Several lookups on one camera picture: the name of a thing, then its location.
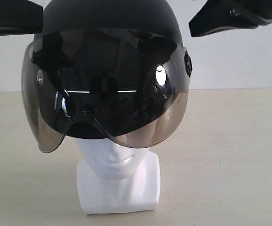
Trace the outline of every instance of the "tinted visor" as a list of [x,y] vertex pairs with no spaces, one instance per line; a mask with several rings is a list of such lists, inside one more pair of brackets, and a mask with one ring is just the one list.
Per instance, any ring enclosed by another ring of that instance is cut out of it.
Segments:
[[164,37],[122,29],[45,36],[25,52],[22,95],[44,152],[66,135],[154,146],[184,116],[191,61]]

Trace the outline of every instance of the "mannequin face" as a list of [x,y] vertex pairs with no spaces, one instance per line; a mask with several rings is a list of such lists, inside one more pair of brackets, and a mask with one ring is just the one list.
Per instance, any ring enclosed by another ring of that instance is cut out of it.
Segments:
[[76,139],[90,168],[101,178],[125,179],[135,172],[148,148],[134,149],[120,146],[109,139]]

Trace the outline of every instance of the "table surface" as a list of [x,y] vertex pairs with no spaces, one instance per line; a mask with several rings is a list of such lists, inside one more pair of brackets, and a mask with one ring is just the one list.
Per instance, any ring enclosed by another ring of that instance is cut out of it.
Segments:
[[272,89],[192,90],[179,129],[152,148],[155,211],[86,215],[73,138],[42,154],[20,93],[0,93],[0,226],[272,226]]

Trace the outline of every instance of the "black object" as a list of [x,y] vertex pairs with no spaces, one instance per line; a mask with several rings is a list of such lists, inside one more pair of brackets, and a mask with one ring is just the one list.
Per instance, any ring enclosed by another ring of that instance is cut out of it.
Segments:
[[43,7],[28,0],[0,0],[0,36],[42,31]]
[[208,0],[189,22],[192,37],[272,24],[272,0]]
[[52,0],[24,56],[25,113],[45,153],[65,136],[151,147],[181,123],[191,73],[166,0]]

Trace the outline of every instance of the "black helmet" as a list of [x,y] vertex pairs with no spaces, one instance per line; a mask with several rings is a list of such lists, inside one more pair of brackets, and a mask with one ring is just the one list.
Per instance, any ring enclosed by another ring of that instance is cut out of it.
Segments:
[[151,147],[181,123],[191,72],[165,0],[52,0],[25,51],[25,113],[45,153],[65,136]]

